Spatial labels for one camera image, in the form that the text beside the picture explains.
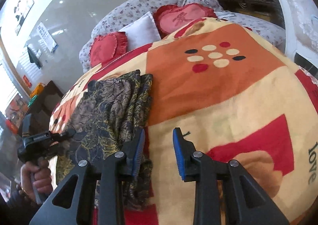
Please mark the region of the person's left hand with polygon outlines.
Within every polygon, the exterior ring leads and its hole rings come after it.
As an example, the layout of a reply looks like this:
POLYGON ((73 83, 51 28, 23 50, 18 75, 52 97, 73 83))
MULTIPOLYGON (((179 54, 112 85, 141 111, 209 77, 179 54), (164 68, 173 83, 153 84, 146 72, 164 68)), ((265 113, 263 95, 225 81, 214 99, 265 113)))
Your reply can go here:
POLYGON ((28 197, 36 202, 34 189, 39 194, 51 194, 53 192, 51 170, 46 159, 40 159, 37 164, 27 161, 20 171, 20 186, 28 197))

